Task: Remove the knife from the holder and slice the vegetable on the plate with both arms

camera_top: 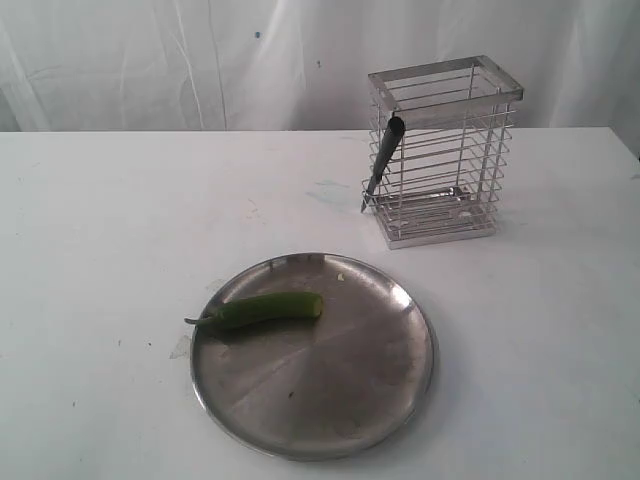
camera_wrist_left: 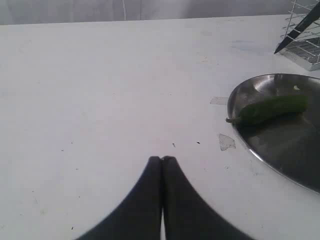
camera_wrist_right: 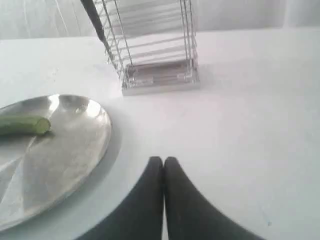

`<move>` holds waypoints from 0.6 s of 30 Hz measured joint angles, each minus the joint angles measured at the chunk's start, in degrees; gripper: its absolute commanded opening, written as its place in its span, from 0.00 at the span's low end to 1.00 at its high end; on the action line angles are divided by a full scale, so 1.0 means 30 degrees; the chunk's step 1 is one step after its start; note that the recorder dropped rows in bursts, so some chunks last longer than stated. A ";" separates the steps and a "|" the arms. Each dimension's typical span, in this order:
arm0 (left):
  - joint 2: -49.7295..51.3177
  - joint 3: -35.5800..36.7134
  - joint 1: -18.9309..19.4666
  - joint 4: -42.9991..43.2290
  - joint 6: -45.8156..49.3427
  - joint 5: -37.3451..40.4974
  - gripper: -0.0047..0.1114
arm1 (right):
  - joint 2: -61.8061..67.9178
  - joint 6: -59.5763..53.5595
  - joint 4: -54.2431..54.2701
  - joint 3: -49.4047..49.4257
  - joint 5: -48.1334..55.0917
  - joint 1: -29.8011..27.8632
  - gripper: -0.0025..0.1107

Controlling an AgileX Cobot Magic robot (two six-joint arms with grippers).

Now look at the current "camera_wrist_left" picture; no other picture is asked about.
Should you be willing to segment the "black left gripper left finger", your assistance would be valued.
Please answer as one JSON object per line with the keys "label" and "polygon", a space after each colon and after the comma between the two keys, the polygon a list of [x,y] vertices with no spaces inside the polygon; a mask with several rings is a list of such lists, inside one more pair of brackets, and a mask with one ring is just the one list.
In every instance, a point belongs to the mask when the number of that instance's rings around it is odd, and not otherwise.
{"label": "black left gripper left finger", "polygon": [[163,207],[162,160],[152,156],[125,199],[79,240],[159,240]]}

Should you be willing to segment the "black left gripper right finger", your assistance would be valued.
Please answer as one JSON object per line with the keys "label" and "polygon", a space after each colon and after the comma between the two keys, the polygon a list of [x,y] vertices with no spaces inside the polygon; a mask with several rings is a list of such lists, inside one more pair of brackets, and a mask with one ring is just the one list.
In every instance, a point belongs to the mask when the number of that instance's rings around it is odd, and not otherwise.
{"label": "black left gripper right finger", "polygon": [[163,158],[162,175],[164,228],[167,240],[251,239],[201,198],[175,157]]}

